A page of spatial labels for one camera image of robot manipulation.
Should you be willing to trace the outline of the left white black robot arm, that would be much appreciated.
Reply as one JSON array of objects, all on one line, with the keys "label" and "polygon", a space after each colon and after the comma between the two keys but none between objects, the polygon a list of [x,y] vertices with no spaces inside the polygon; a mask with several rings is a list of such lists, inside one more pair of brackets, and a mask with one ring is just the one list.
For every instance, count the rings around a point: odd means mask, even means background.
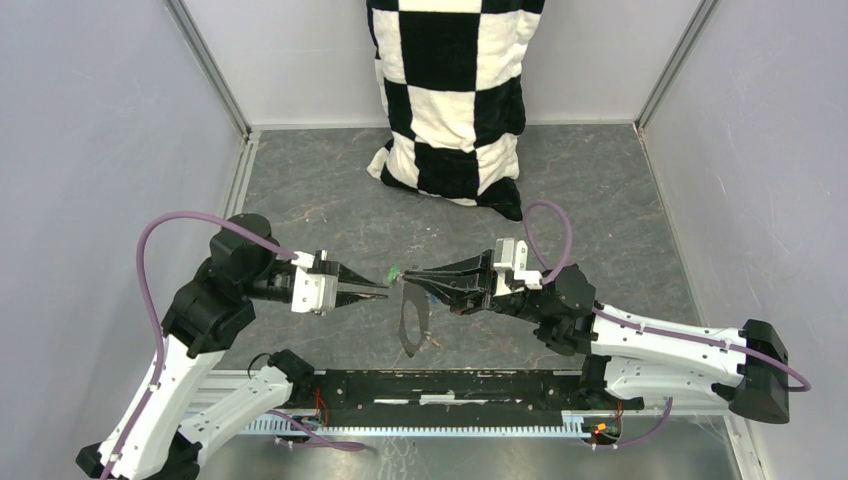
[{"label": "left white black robot arm", "polygon": [[193,479],[211,455],[249,423],[283,406],[315,406],[324,416],[315,370],[291,351],[271,354],[245,384],[192,417],[186,410],[208,374],[256,317],[258,300],[323,315],[386,297],[323,251],[295,252],[258,214],[210,216],[218,232],[193,279],[163,316],[153,316],[155,353],[124,416],[103,441],[82,448],[77,465],[92,479]]}]

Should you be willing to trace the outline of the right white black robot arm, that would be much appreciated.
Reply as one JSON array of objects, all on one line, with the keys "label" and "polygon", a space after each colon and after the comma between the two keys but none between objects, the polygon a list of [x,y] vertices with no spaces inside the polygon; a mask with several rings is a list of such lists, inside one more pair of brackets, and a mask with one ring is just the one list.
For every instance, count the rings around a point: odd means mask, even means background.
[{"label": "right white black robot arm", "polygon": [[717,403],[748,420],[790,420],[788,350],[774,326],[749,319],[740,328],[703,328],[635,315],[603,304],[578,265],[547,281],[527,267],[526,250],[501,248],[453,263],[406,270],[457,315],[479,311],[534,324],[551,351],[584,358],[580,400],[602,408],[613,399],[690,399]]}]

